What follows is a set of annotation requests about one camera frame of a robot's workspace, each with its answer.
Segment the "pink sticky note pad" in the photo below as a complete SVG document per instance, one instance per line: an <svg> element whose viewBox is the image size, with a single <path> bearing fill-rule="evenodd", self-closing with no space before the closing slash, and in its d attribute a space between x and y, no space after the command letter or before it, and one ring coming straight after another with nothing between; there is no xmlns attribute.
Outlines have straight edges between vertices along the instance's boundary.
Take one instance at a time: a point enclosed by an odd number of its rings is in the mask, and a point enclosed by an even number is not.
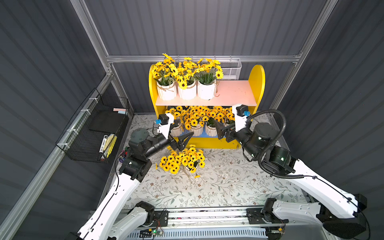
<svg viewBox="0 0 384 240"><path fill-rule="evenodd" d="M122 114L122 115L125 115L127 112L126 109L118 109L118 108L114 108L113 111L117 112L118 114Z"/></svg>

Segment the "sunflower pot shelf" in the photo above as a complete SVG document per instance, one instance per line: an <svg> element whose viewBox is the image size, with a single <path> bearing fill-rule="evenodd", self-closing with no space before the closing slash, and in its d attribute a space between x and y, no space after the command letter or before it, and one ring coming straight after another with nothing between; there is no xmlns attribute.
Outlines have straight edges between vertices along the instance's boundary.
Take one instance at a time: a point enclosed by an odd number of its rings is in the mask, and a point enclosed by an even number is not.
<svg viewBox="0 0 384 240"><path fill-rule="evenodd" d="M200 177L198 169L206 166L206 157L202 149L198 149L196 145L190 145L189 148L182 150L178 157L181 161L181 169L188 177L194 179Z"/></svg>
<svg viewBox="0 0 384 240"><path fill-rule="evenodd" d="M170 101L177 95L175 81L179 72L175 60L166 53L163 53L163 56L165 57L164 60L155 63L151 74L157 83L160 98L163 101Z"/></svg>

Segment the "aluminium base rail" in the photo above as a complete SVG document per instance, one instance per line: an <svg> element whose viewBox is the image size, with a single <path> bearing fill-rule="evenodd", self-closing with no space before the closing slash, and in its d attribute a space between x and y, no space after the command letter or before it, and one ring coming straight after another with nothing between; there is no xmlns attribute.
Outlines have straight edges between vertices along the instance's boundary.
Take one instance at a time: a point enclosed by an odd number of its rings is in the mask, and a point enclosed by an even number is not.
<svg viewBox="0 0 384 240"><path fill-rule="evenodd" d="M182 227L229 228L239 226L317 225L321 222L312 214L310 204L294 204L296 209L283 209L278 204L272 210L263 206L207 207L155 209L151 224L141 228L162 229Z"/></svg>

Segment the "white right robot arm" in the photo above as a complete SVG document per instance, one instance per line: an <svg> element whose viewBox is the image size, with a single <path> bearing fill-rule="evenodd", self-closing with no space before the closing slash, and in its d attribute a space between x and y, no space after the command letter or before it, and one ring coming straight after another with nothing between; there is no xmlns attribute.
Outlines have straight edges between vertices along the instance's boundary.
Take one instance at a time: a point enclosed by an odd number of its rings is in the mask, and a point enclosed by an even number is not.
<svg viewBox="0 0 384 240"><path fill-rule="evenodd" d="M315 203L298 204L267 198L260 212L249 212L249 220L258 216L267 224L300 222L321 225L341 239L356 240L371 232L364 210L368 200L361 194L350 194L333 185L302 160L294 158L276 142L286 130L287 120L279 110L265 110L253 115L246 105L236 105L235 122L224 126L214 120L219 139L237 141L248 162L256 162L271 177L285 179L316 199Z"/></svg>

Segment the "sunflower pot lower left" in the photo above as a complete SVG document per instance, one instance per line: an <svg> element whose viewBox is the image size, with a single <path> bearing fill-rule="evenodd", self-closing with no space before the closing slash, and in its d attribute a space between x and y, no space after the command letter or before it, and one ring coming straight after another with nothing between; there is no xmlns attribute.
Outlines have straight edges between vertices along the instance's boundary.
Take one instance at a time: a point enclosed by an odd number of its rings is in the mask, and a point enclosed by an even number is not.
<svg viewBox="0 0 384 240"><path fill-rule="evenodd" d="M184 132L184 129L182 127L183 120L181 112L176 109L170 109L166 110L166 113L170 113L174 117L175 126L171 129L171 135L173 137L180 136Z"/></svg>

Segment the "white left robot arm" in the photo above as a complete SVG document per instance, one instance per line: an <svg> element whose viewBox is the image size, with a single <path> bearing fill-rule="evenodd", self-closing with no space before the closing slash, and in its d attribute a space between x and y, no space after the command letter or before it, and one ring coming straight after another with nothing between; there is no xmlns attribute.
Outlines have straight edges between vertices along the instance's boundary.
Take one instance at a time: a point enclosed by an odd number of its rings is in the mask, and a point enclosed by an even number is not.
<svg viewBox="0 0 384 240"><path fill-rule="evenodd" d="M156 120L156 136L152 137L144 128L132 132L129 146L120 156L124 162L115 170L117 178L110 191L90 219L76 233L69 233L67 240L124 240L138 227L153 223L155 208L143 201L121 220L117 217L152 166L150 157L168 146L180 151L186 148L194 134L187 133L175 140L171 129L179 123L171 114L161 114Z"/></svg>

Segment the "yellow book in basket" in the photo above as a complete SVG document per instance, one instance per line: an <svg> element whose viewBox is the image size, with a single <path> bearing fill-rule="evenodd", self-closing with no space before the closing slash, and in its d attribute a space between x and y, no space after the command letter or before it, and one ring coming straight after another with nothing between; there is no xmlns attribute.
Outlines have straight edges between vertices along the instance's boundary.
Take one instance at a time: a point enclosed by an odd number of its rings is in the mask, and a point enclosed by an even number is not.
<svg viewBox="0 0 384 240"><path fill-rule="evenodd" d="M102 139L102 143L99 149L99 156L98 160L100 161L106 161L109 157L109 155L112 153L113 148L115 146L115 143L117 141L117 135L110 134L110 135L104 135Z"/></svg>

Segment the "sunflower pot lower right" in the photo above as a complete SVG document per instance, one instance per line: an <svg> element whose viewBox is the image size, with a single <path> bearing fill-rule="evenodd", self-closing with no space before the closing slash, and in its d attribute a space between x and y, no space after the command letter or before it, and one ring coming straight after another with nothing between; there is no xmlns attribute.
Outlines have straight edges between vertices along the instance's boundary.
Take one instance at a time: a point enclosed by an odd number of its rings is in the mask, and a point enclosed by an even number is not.
<svg viewBox="0 0 384 240"><path fill-rule="evenodd" d="M232 107L224 108L223 113L225 114L225 126L235 123L235 115L233 114Z"/></svg>

